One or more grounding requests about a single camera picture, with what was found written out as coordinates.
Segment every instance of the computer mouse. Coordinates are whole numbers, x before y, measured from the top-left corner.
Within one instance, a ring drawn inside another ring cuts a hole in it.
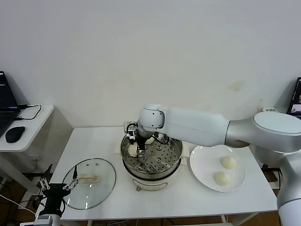
[[[21,138],[24,131],[25,131],[25,126],[17,126],[9,129],[5,134],[6,142],[8,143],[17,142]]]

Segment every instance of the white shelf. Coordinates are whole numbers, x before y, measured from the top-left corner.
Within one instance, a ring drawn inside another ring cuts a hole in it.
[[[23,118],[32,118],[39,107],[30,107],[21,111],[19,116]],[[7,143],[5,140],[5,133],[0,137],[0,153],[1,152],[23,152],[25,151],[29,145],[32,143],[52,111],[54,110],[53,105],[42,105],[42,109],[37,115],[37,117],[33,120],[20,120],[14,121],[9,128],[6,130],[16,127],[16,126],[25,126],[25,131],[22,134],[21,138],[15,143]]]

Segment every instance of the dough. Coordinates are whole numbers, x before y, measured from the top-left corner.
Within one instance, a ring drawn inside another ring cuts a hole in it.
[[[231,178],[225,171],[215,172],[213,178],[218,185],[227,186],[231,182]]]
[[[231,156],[225,156],[222,157],[221,164],[223,167],[232,170],[236,167],[236,160]]]
[[[137,157],[137,143],[135,142],[133,145],[130,145],[127,151],[130,156]]]
[[[152,144],[152,142],[154,142],[154,140],[155,140],[155,138],[151,137],[150,139],[148,139],[148,140],[145,142],[145,144],[146,144],[146,145],[150,145],[150,144]]]

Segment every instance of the robotic arm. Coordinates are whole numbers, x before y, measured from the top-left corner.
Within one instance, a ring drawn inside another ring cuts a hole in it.
[[[126,122],[127,136],[137,141],[139,151],[155,132],[202,146],[253,144],[279,154],[286,179],[277,205],[284,226],[301,225],[301,120],[282,113],[262,112],[254,117],[229,121],[221,115],[201,111],[146,105],[137,122]]]

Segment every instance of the wall stain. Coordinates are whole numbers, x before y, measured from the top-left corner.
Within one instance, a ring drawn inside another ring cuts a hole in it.
[[[227,87],[227,89],[238,92],[242,89],[243,86],[244,86],[244,82],[236,81],[236,82],[232,83],[231,85],[229,85]]]

